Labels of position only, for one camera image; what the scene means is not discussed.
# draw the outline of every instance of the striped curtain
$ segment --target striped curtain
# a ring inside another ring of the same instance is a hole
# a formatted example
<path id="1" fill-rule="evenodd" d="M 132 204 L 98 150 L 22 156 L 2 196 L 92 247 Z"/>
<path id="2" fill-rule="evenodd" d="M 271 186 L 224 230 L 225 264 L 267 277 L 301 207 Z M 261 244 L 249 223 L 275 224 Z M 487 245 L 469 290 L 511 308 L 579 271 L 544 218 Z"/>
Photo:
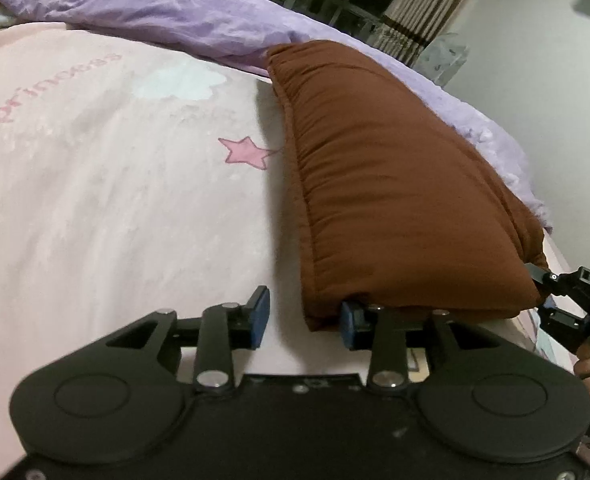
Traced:
<path id="1" fill-rule="evenodd" d="M 462 0 L 393 0 L 367 43 L 412 66 Z"/>

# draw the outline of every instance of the wall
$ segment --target wall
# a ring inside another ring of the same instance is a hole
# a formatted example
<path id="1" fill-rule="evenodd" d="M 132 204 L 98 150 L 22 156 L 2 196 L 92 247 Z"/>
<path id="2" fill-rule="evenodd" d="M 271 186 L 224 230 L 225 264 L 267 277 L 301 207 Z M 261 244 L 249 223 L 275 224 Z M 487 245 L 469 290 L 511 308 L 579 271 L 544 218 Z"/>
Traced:
<path id="1" fill-rule="evenodd" d="M 468 0 L 450 30 L 470 45 L 446 90 L 505 127 L 571 266 L 590 268 L 590 18 L 578 0 Z"/>

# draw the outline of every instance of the purple blanket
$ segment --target purple blanket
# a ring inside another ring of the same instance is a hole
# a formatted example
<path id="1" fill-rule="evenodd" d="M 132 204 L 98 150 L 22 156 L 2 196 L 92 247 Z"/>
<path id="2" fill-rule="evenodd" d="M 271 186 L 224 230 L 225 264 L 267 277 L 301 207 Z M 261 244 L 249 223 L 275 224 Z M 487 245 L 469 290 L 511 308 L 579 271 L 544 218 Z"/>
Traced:
<path id="1" fill-rule="evenodd" d="M 169 44 L 261 75 L 267 75 L 266 49 L 276 44 L 324 39 L 352 46 L 386 67 L 475 145 L 506 185 L 550 229 L 546 208 L 531 190 L 526 156 L 500 126 L 387 54 L 268 0 L 0 2 L 26 20 L 72 23 L 133 40 Z"/>

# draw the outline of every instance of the brown pillow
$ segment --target brown pillow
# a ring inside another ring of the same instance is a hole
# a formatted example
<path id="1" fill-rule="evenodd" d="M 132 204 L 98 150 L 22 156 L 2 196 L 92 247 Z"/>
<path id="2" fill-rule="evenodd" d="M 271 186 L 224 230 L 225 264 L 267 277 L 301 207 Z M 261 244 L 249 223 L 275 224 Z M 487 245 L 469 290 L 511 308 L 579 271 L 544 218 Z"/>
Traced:
<path id="1" fill-rule="evenodd" d="M 476 321 L 542 298 L 537 219 L 493 168 L 379 64 L 331 41 L 269 52 L 283 107 L 309 326 L 345 299 Z"/>

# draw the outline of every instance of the pink star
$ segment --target pink star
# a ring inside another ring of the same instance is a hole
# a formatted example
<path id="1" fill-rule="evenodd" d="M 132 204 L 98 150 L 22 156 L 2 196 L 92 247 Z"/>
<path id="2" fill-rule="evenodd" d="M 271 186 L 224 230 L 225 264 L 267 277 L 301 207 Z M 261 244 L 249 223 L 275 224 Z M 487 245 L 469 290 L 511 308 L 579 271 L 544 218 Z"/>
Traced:
<path id="1" fill-rule="evenodd" d="M 258 148 L 255 143 L 252 142 L 250 137 L 245 137 L 242 140 L 228 140 L 221 138 L 217 140 L 229 149 L 229 156 L 227 156 L 225 160 L 227 164 L 243 162 L 258 170 L 265 170 L 266 162 L 264 159 L 275 153 L 274 150 Z"/>

